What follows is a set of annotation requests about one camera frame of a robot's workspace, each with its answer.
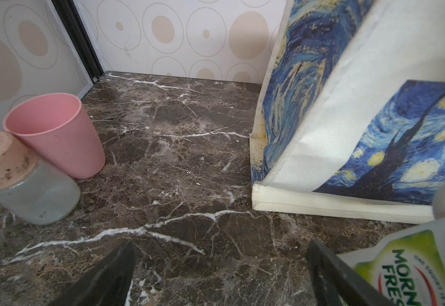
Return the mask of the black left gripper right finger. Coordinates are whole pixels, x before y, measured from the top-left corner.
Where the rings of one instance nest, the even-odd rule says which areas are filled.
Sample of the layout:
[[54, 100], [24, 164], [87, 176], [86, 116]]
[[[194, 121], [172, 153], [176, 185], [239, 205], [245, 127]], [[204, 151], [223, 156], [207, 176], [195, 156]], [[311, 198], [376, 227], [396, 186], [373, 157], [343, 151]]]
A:
[[306, 251], [308, 271], [318, 305], [392, 305], [320, 240]]

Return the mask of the cream Starry Night tote bag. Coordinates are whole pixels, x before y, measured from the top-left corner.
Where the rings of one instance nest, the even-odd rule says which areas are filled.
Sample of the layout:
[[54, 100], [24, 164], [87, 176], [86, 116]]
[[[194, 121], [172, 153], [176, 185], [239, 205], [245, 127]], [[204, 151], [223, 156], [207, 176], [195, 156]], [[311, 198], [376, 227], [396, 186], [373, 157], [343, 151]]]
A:
[[252, 207], [445, 217], [445, 1], [288, 1], [250, 136]]

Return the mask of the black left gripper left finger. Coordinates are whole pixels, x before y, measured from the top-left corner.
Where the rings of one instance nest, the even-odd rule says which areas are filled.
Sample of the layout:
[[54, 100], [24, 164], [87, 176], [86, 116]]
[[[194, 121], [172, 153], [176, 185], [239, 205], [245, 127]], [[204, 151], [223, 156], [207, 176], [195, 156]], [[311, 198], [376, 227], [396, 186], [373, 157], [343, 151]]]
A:
[[126, 240], [50, 305], [125, 305], [135, 266], [136, 248]]

